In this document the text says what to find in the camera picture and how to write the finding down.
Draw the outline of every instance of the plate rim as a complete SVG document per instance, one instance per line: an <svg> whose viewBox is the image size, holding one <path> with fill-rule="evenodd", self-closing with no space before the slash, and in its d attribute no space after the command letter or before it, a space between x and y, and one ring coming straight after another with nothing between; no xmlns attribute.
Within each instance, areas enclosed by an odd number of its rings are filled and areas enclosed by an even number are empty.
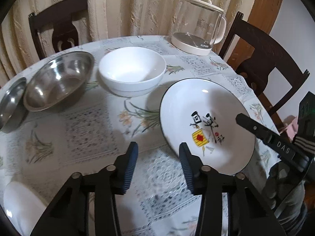
<svg viewBox="0 0 315 236"><path fill-rule="evenodd" d="M202 78L197 78L197 77L190 77L190 78L185 78L185 79L181 79L181 80L179 80L179 81L177 81L177 82L174 82L171 86L168 87L168 89L166 90L166 92L163 94L163 97L162 97L162 100L161 100L161 103L160 103L160 107L159 107L159 118L160 118L160 127L161 127L161 130L162 130L163 137L164 137L166 143L168 144L168 146L169 146L169 147L171 148L171 150L176 154L177 157L179 157L179 155L178 155L177 152L172 148L171 144L168 142L167 138L165 137L165 132L163 131L162 120L161 120L161 107L162 107L163 99L164 99L166 93L168 92L168 90L169 90L173 85L177 84L178 82L184 81L184 80L189 80L189 79L198 79L198 80L202 80L202 81L206 81L206 82L215 83L215 84L221 86L222 88L226 89L228 92L230 92L230 93L237 99L238 102L240 102L241 106L243 106L244 109L245 109L245 111L246 111L246 115L247 115L248 117L250 117L250 116L249 116L249 113L247 112L247 110L246 110L245 106L242 104L242 102L241 102L230 90L228 90L226 87L223 87L222 85L220 85L220 84L218 84L218 83L216 83L216 82L214 82L214 81L206 80L206 79L202 79ZM252 157L253 157L253 155L254 155L255 145L256 145L256 136L254 135L254 143L253 143L253 152L252 152L252 155L251 155L250 159L248 160L247 164L246 164L240 171L236 172L235 174L241 172L241 171L249 164L249 162L251 161L251 159L252 159Z"/></svg>

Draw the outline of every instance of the tablecloth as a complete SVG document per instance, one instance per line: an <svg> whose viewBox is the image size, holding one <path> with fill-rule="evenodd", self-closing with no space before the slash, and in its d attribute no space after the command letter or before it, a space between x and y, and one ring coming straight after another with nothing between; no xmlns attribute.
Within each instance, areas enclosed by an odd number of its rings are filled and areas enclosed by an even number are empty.
<svg viewBox="0 0 315 236"><path fill-rule="evenodd" d="M158 87L135 98L111 94L98 75L100 59L108 52L140 46L161 54L167 70ZM277 133L268 113L242 76L218 55L194 56L175 48L166 36L131 36L92 42L45 58L11 79L0 97L19 77L29 81L51 59L69 51L87 51L95 58L83 97L61 113L29 113L10 134L0 133L0 202L11 180L32 187L50 202L67 178L76 171L98 172L123 154L130 141L139 145L139 157L130 189L117 196L123 235L193 235L200 197L186 188L179 159L166 144L159 121L163 94L174 82L191 77L214 81L230 90L251 118ZM256 140L253 156L243 173L261 191L277 154ZM90 195L90 212L94 199ZM223 198L222 234L227 230L227 199Z"/></svg>

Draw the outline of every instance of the stainless steel bowl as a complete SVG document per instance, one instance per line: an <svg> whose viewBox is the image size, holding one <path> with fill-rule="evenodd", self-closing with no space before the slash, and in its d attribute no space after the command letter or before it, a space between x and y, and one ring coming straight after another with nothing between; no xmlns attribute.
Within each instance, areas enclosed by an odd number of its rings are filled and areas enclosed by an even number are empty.
<svg viewBox="0 0 315 236"><path fill-rule="evenodd" d="M15 130L27 114L22 98L25 88L26 78L22 77L11 85L0 102L0 130L4 133Z"/></svg>
<svg viewBox="0 0 315 236"><path fill-rule="evenodd" d="M60 111L73 105L84 93L94 65L88 52L70 52L44 65L26 87L24 106L31 112Z"/></svg>

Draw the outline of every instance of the screw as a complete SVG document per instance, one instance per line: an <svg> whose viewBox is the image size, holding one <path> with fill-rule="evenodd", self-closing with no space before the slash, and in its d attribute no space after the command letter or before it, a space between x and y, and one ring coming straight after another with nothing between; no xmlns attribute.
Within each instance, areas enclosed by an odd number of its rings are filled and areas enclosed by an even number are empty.
<svg viewBox="0 0 315 236"><path fill-rule="evenodd" d="M208 166L208 165L203 165L203 166L201 167L201 170L202 170L202 171L210 171L210 170L211 170L211 167Z"/></svg>
<svg viewBox="0 0 315 236"><path fill-rule="evenodd" d="M79 178L81 175L82 175L82 174L81 174L80 172L74 172L74 173L72 173L71 177L72 177L73 179L77 179L77 178Z"/></svg>
<svg viewBox="0 0 315 236"><path fill-rule="evenodd" d="M108 166L106 167L106 169L107 169L108 171L114 171L114 170L116 170L116 166L115 166L115 165L108 165Z"/></svg>
<svg viewBox="0 0 315 236"><path fill-rule="evenodd" d="M244 178L245 178L245 175L244 175L243 173L237 173L237 174L236 174L236 177L237 177L238 179L244 179Z"/></svg>

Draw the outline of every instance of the white plate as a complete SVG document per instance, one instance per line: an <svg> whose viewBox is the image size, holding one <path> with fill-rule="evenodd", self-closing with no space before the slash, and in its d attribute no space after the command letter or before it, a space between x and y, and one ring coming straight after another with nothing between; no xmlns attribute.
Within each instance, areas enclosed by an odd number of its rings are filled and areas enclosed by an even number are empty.
<svg viewBox="0 0 315 236"><path fill-rule="evenodd" d="M186 142L204 164L234 175L248 164L255 147L255 136L236 124L240 112L248 115L241 102L221 85L184 79L173 84L162 99L161 127L177 155L179 145Z"/></svg>

